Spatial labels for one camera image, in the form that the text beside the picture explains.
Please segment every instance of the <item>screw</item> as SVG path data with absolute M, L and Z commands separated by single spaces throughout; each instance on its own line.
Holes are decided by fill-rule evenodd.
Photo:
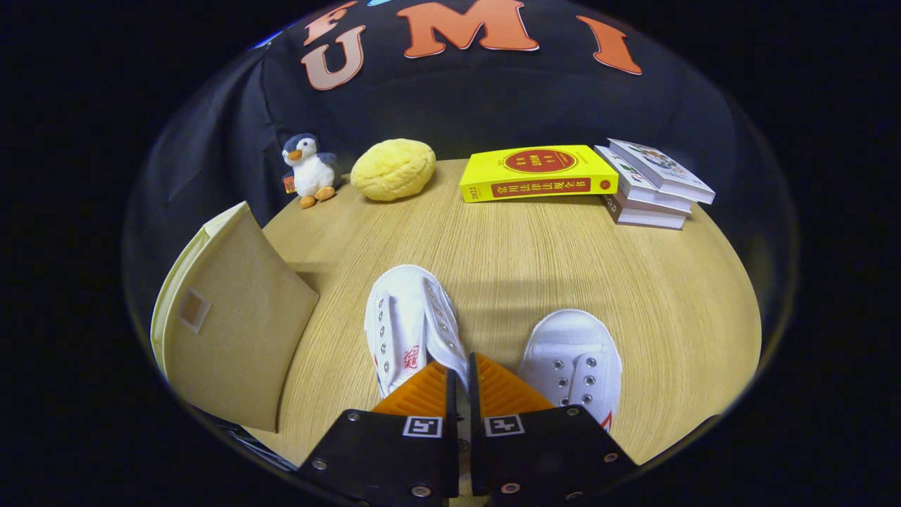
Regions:
M 413 488 L 410 489 L 410 493 L 413 496 L 425 498 L 432 495 L 432 488 L 429 488 L 427 486 L 413 486 Z

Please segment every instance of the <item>yellow plush ball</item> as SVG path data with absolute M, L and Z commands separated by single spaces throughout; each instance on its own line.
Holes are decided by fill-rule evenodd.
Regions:
M 353 164 L 350 184 L 374 200 L 418 194 L 435 172 L 435 152 L 426 143 L 389 139 L 369 148 Z

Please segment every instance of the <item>stack of books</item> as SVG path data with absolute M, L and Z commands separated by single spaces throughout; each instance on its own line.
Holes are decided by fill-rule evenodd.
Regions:
M 711 204 L 715 192 L 665 153 L 636 143 L 610 139 L 595 151 L 619 173 L 619 189 L 604 195 L 617 224 L 681 229 L 694 202 Z

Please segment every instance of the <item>wooden table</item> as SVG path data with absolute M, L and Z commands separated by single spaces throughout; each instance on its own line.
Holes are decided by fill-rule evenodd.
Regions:
M 760 312 L 729 242 L 694 206 L 682 231 L 617 226 L 598 196 L 464 204 L 465 160 L 439 161 L 423 192 L 393 203 L 351 185 L 263 229 L 321 298 L 287 374 L 278 433 L 247 430 L 300 465 L 342 410 L 379 401 L 363 331 L 369 290 L 401 263 L 434 273 L 460 340 L 515 371 L 538 321 L 583 309 L 623 358 L 611 436 L 642 464 L 724 410 L 760 358 Z M 457 505 L 481 504 L 461 498 Z

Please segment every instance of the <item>orange letter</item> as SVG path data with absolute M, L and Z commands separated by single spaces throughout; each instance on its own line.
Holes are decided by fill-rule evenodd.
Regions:
M 595 34 L 597 40 L 595 60 L 636 76 L 642 74 L 642 68 L 635 65 L 629 55 L 629 49 L 625 47 L 625 33 L 585 16 L 576 16 L 576 19 L 584 21 Z
M 306 29 L 309 31 L 309 36 L 306 38 L 306 42 L 304 42 L 304 46 L 309 44 L 312 41 L 322 37 L 326 32 L 335 27 L 333 21 L 338 21 L 347 13 L 347 8 L 351 5 L 356 4 L 357 1 L 348 2 L 347 4 L 342 5 L 341 7 L 336 7 L 329 11 L 326 14 L 323 14 L 316 21 L 308 24 Z
M 485 25 L 485 37 L 478 43 L 489 50 L 534 51 L 538 42 L 525 32 L 519 16 L 522 2 L 516 0 L 477 0 L 465 14 L 437 2 L 414 5 L 397 11 L 410 23 L 410 48 L 404 51 L 407 58 L 431 56 L 444 51 L 444 44 L 435 40 L 434 31 L 465 50 L 476 38 L 478 29 Z
M 344 59 L 347 61 L 344 67 L 337 72 L 329 72 L 325 67 L 325 50 L 328 44 L 319 46 L 304 56 L 300 62 L 306 66 L 306 78 L 310 85 L 317 90 L 330 90 L 350 81 L 363 67 L 363 46 L 359 43 L 359 34 L 366 29 L 362 24 L 357 28 L 351 28 L 335 39 L 344 47 Z

